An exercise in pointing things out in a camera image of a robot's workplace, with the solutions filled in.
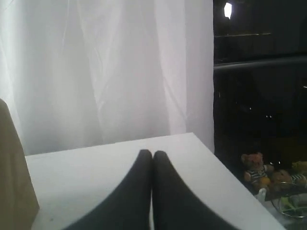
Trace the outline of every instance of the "beige object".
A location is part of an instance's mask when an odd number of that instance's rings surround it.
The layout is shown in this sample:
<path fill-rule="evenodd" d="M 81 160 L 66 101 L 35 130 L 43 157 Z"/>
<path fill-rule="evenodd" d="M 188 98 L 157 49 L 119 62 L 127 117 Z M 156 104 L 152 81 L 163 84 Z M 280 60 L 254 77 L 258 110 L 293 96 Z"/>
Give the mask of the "beige object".
<path fill-rule="evenodd" d="M 23 148 L 0 99 L 0 230 L 30 230 L 38 210 Z"/>

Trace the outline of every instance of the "toy figure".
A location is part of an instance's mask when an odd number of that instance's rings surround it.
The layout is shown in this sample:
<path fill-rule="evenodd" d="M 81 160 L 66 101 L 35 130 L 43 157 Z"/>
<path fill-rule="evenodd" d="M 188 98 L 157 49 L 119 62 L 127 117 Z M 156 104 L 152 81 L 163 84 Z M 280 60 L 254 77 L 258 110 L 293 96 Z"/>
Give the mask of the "toy figure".
<path fill-rule="evenodd" d="M 246 167 L 244 172 L 244 180 L 250 182 L 256 192 L 261 188 L 268 189 L 271 181 L 268 178 L 267 173 L 273 172 L 274 167 L 272 165 L 264 165 L 262 159 L 262 153 L 257 152 L 254 154 L 243 154 L 241 160 Z"/>

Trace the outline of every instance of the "sheer curtain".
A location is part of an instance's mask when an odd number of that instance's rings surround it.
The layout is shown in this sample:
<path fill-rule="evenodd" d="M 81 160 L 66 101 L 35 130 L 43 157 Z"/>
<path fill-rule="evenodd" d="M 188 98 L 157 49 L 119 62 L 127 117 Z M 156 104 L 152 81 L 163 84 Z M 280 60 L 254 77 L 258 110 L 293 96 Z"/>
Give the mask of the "sheer curtain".
<path fill-rule="evenodd" d="M 211 0 L 2 0 L 0 98 L 26 154 L 194 132 L 213 151 Z"/>

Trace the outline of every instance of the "teddy bear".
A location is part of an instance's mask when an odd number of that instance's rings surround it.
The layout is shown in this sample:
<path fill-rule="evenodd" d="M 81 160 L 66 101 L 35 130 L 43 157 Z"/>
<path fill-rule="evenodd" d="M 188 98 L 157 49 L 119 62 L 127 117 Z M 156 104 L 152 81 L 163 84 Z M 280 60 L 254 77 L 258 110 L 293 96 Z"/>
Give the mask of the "teddy bear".
<path fill-rule="evenodd" d="M 298 186 L 307 187 L 307 178 L 303 174 L 290 175 L 286 170 L 279 170 L 272 174 L 271 176 L 272 184 L 276 190 L 286 189 L 288 185 L 280 184 L 282 182 L 287 182 L 289 184 L 296 184 Z"/>
<path fill-rule="evenodd" d="M 268 174 L 274 171 L 272 165 L 264 165 L 262 153 L 257 152 L 250 155 L 243 154 L 241 160 L 246 167 L 244 180 L 250 182 L 258 192 L 261 188 L 269 188 L 271 183 Z"/>

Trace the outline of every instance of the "white curtain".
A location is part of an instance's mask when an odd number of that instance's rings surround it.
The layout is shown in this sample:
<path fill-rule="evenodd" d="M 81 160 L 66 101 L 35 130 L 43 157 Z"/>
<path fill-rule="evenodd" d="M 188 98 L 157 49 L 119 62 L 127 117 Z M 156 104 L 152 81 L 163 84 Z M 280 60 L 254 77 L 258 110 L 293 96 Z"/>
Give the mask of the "white curtain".
<path fill-rule="evenodd" d="M 26 154 L 194 132 L 213 151 L 211 0 L 0 0 Z"/>

